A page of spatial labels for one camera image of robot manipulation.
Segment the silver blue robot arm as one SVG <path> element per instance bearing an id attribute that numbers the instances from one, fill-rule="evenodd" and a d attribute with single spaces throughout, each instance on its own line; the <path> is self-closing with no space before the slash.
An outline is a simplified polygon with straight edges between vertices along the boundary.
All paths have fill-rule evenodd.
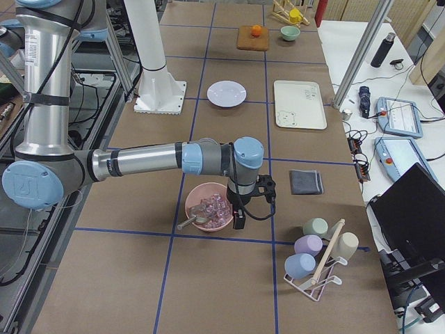
<path id="1" fill-rule="evenodd" d="M 69 33 L 69 26 L 46 19 L 35 19 L 31 23 L 23 24 L 18 19 L 7 19 L 1 22 L 1 54 L 6 58 L 13 56 L 19 49 L 25 49 L 25 35 L 33 31 L 38 33 Z M 108 28 L 104 20 L 90 24 L 80 31 L 72 33 L 72 38 L 80 42 L 103 42 L 108 37 Z"/>
<path id="2" fill-rule="evenodd" d="M 275 201 L 275 185 L 260 175 L 264 147 L 243 137 L 220 144 L 199 141 L 146 145 L 105 152 L 73 150 L 67 142 L 73 39 L 108 37 L 105 1 L 18 1 L 24 27 L 24 139 L 2 175 L 6 195 L 17 205 L 40 210 L 81 187 L 109 177 L 180 169 L 185 174 L 228 179 L 233 227 L 240 230 L 253 197 Z"/>

